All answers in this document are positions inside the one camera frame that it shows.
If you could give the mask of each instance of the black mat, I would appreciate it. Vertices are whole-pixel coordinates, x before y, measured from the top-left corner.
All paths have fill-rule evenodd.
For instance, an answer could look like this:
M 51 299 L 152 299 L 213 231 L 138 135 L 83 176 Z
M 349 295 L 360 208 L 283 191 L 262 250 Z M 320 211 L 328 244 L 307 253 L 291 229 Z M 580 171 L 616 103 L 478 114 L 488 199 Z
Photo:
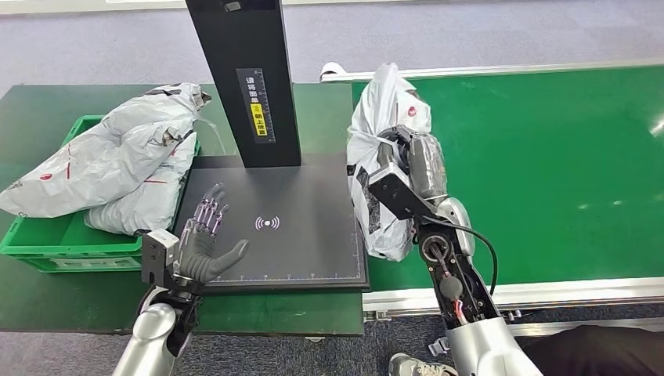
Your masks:
M 238 157 L 193 162 L 176 233 L 217 182 L 230 209 L 216 255 L 248 239 L 249 252 L 208 284 L 210 291 L 367 288 L 362 237 L 348 192 L 344 154 L 305 155 L 300 167 L 243 168 Z

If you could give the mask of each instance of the plastic bag with red logo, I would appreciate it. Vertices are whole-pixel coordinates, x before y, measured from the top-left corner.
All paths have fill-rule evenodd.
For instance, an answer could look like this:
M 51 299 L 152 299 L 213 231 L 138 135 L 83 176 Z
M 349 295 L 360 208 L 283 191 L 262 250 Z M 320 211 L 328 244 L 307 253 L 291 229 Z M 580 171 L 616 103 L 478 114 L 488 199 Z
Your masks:
M 85 213 L 85 224 L 109 233 L 138 236 L 167 230 L 173 222 L 183 176 L 196 149 L 196 133 L 187 136 L 136 190 Z
M 192 132 L 209 99 L 199 85 L 182 83 L 122 103 L 2 191 L 0 209 L 51 218 L 123 197 Z
M 431 108 L 415 87 L 399 77 L 395 64 L 376 70 L 367 84 L 348 127 L 348 166 L 355 217 L 369 255 L 401 261 L 412 248 L 412 221 L 399 221 L 368 191 L 369 176 L 379 169 L 378 147 L 393 143 L 378 137 L 385 129 L 404 125 L 416 132 L 431 131 Z

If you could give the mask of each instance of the white printed symbol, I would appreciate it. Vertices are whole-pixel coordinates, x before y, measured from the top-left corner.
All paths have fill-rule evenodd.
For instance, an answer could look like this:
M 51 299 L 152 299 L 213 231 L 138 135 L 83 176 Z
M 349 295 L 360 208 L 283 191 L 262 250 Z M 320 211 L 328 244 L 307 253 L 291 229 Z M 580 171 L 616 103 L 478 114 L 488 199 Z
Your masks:
M 263 219 L 261 216 L 256 218 L 256 222 L 254 223 L 254 227 L 257 230 L 262 229 L 263 227 L 270 227 L 273 230 L 279 229 L 279 225 L 281 225 L 281 220 L 279 217 L 275 216 L 272 219 Z

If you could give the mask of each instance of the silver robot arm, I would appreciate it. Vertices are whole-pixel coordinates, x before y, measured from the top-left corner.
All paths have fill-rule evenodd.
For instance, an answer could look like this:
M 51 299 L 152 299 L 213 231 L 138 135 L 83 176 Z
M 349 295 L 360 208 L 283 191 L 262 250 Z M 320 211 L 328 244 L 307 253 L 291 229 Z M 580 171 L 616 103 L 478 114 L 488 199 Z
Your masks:
M 471 228 L 463 204 L 448 195 L 438 140 L 401 126 L 380 136 L 396 147 L 381 145 L 381 168 L 371 175 L 369 191 L 397 219 L 413 220 L 420 256 L 431 274 L 459 375 L 541 376 L 493 304 L 495 251 Z M 472 264 L 474 236 L 485 241 L 493 255 L 490 291 Z
M 167 376 L 198 325 L 198 306 L 206 282 L 240 261 L 248 242 L 241 240 L 230 252 L 212 256 L 218 228 L 228 205 L 221 183 L 198 204 L 177 238 L 166 230 L 143 235 L 141 276 L 153 288 L 139 305 L 132 338 L 114 376 Z

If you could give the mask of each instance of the green plastic crate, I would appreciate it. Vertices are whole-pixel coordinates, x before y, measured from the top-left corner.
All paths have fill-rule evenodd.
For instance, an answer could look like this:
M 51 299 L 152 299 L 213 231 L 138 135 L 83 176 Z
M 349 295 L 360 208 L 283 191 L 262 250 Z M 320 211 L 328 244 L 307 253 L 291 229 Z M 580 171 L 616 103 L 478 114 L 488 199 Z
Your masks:
M 103 115 L 76 120 L 63 141 L 99 124 Z M 0 254 L 26 262 L 44 273 L 140 270 L 141 238 L 94 230 L 84 211 L 57 218 L 16 217 L 0 242 Z

